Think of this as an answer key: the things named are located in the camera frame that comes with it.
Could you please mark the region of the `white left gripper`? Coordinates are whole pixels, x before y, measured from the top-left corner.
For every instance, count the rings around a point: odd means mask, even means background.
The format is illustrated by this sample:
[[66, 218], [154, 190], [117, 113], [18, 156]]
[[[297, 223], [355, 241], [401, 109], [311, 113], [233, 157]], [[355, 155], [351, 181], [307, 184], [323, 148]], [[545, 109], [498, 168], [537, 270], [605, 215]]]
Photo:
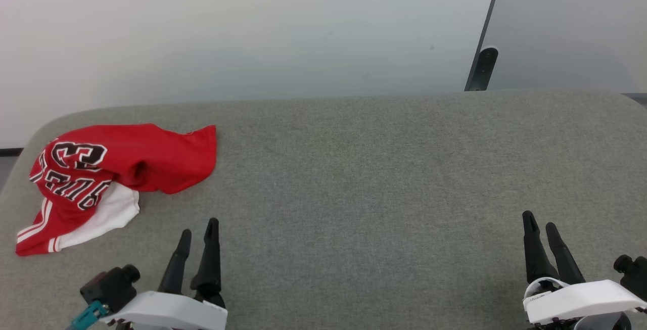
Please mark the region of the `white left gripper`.
[[228, 311], [220, 295], [219, 220], [210, 218], [204, 233], [204, 250], [190, 289], [195, 300], [181, 293], [184, 270], [191, 251], [192, 232], [184, 229], [160, 281], [158, 292], [136, 295], [119, 312], [100, 321], [131, 322], [137, 329], [225, 329]]

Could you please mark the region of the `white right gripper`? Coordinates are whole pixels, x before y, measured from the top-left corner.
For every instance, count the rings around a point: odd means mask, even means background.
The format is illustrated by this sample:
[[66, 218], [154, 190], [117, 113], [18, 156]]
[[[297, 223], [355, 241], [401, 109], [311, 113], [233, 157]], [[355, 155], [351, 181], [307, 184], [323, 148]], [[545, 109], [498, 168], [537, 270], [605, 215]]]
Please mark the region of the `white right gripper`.
[[612, 280], [585, 282], [559, 229], [545, 229], [557, 270], [548, 260], [531, 211], [522, 213], [525, 272], [529, 286], [524, 310], [535, 329], [630, 329], [629, 312], [645, 310], [645, 300]]

